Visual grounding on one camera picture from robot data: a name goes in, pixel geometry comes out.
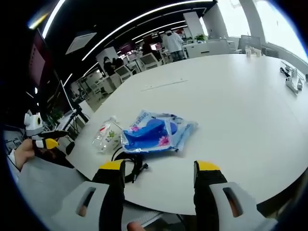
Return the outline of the person's left hand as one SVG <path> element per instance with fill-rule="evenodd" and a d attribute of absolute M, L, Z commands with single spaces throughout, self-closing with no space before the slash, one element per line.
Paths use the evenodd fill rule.
<path fill-rule="evenodd" d="M 14 151 L 15 165 L 21 170 L 24 163 L 35 156 L 33 142 L 31 139 L 24 140 L 19 147 Z"/>

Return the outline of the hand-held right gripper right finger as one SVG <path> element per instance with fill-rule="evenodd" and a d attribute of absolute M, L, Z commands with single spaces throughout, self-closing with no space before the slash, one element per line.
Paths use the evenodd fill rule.
<path fill-rule="evenodd" d="M 220 168 L 194 161 L 194 197 L 198 231 L 272 231 L 277 220 L 263 216 L 255 199 Z"/>

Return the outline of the person's right hand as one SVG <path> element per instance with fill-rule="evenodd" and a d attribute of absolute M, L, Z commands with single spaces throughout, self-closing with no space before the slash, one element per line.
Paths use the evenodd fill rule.
<path fill-rule="evenodd" d="M 145 229 L 142 227 L 142 225 L 139 224 L 138 222 L 130 222 L 127 225 L 127 230 L 128 231 L 145 231 Z"/>

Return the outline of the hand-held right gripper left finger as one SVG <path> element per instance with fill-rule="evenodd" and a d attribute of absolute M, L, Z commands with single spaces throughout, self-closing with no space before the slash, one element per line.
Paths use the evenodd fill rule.
<path fill-rule="evenodd" d="M 61 231 L 120 231 L 125 200 L 125 160 L 106 162 L 62 202 L 52 220 Z"/>

